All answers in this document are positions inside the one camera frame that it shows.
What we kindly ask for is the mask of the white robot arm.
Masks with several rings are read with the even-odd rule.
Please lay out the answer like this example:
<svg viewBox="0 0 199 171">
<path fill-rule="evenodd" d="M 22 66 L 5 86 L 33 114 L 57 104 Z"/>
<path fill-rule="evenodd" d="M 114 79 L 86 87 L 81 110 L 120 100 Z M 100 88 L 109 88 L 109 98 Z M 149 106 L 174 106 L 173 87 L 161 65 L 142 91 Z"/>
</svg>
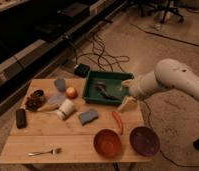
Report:
<svg viewBox="0 0 199 171">
<path fill-rule="evenodd" d="M 149 73 L 124 80 L 121 84 L 128 88 L 129 94 L 118 107 L 120 112 L 137 101 L 171 89 L 182 91 L 199 102 L 199 76 L 189 66 L 174 59 L 161 60 Z"/>
</svg>

